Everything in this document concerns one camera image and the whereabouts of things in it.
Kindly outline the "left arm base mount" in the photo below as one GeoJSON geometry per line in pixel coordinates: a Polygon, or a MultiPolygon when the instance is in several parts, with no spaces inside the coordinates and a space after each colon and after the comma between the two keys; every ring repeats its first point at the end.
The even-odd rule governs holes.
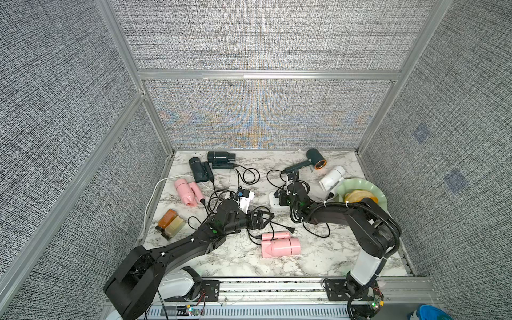
{"type": "Polygon", "coordinates": [[[161,297],[166,302],[217,302],[220,281],[204,280],[191,267],[168,273],[159,285],[161,297]]]}

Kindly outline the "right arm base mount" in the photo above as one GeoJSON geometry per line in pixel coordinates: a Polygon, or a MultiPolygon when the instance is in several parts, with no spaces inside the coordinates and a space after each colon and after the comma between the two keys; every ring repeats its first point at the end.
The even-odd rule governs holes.
{"type": "Polygon", "coordinates": [[[350,319],[372,319],[384,305],[384,294],[378,286],[377,276],[359,284],[350,274],[343,279],[325,278],[321,282],[329,301],[345,301],[350,319]]]}

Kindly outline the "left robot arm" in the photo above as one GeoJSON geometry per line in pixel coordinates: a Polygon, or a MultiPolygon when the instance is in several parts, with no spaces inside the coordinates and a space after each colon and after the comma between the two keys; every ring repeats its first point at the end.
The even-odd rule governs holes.
{"type": "Polygon", "coordinates": [[[137,319],[151,305],[164,275],[219,248],[228,235],[243,229],[264,229],[272,212],[244,213],[237,201],[225,200],[190,236],[150,250],[133,248],[107,280],[103,291],[122,319],[137,319]]]}

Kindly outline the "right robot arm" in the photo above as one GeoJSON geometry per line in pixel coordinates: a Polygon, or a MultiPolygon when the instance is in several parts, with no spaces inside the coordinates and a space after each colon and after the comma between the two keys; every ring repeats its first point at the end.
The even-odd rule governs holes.
{"type": "Polygon", "coordinates": [[[346,225],[353,232],[360,252],[347,281],[356,287],[372,284],[386,261],[401,245],[401,228],[375,201],[313,201],[302,183],[292,183],[282,192],[294,223],[346,225]]]}

